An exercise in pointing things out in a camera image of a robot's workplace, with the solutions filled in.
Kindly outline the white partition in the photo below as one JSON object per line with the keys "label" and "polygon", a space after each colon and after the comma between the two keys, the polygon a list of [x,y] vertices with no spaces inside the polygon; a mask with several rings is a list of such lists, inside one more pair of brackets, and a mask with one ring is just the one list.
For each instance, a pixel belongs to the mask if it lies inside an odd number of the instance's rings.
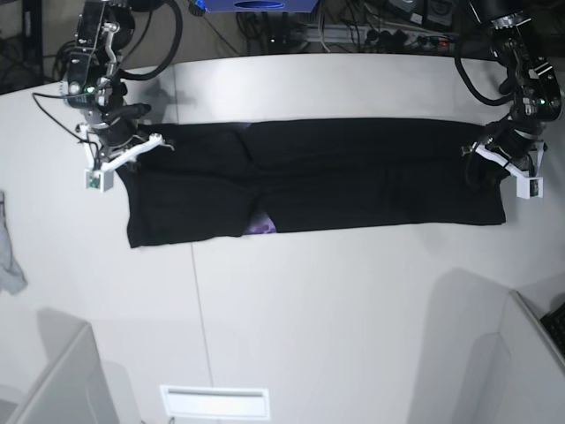
{"label": "white partition", "polygon": [[452,421],[564,422],[564,357],[519,292],[473,345]]}
{"label": "white partition", "polygon": [[2,423],[141,423],[125,370],[101,358],[90,322],[51,308],[37,312],[48,363],[19,392],[1,388]]}

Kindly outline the grey cloth at table edge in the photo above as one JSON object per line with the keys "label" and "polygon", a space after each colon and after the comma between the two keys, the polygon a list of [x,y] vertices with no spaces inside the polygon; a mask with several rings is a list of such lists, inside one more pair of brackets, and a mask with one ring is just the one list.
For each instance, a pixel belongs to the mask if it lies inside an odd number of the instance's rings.
{"label": "grey cloth at table edge", "polygon": [[1,291],[15,296],[24,291],[27,282],[22,268],[15,259],[10,234],[6,225],[5,196],[1,192]]}

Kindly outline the black T-shirt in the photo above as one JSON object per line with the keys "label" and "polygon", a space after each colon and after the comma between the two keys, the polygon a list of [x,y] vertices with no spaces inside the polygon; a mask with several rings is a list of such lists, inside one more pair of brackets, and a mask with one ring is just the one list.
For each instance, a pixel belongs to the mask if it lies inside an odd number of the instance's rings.
{"label": "black T-shirt", "polygon": [[479,125],[345,118],[153,125],[174,142],[118,176],[131,247],[240,237],[260,219],[292,233],[418,223],[500,225],[500,186],[471,190],[466,157]]}

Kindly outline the white partition right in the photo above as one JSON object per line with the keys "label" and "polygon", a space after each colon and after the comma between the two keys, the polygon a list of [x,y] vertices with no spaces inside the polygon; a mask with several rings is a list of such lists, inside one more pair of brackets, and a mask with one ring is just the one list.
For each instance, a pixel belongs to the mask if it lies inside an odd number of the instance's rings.
{"label": "white partition right", "polygon": [[452,421],[564,422],[564,357],[519,292],[473,345]]}

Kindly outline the black keyboard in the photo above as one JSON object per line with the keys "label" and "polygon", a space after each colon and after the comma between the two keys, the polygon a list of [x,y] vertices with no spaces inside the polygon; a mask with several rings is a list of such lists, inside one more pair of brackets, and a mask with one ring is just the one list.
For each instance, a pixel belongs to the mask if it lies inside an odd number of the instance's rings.
{"label": "black keyboard", "polygon": [[565,304],[541,318],[547,334],[561,352],[565,353]]}

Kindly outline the white partition left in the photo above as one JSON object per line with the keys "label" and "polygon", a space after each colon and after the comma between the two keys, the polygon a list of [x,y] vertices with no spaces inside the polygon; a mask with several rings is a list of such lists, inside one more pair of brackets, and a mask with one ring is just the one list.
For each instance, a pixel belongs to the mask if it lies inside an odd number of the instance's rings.
{"label": "white partition left", "polygon": [[48,363],[19,392],[1,388],[2,423],[141,423],[125,370],[101,358],[90,322],[51,308],[37,312]]}

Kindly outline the blue box with oval logo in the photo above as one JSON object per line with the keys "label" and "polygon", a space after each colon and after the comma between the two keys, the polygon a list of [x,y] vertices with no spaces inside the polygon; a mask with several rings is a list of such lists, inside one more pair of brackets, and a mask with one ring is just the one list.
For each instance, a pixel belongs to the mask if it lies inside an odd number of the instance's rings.
{"label": "blue box with oval logo", "polygon": [[199,1],[206,11],[219,12],[305,12],[309,13],[318,0],[204,0]]}

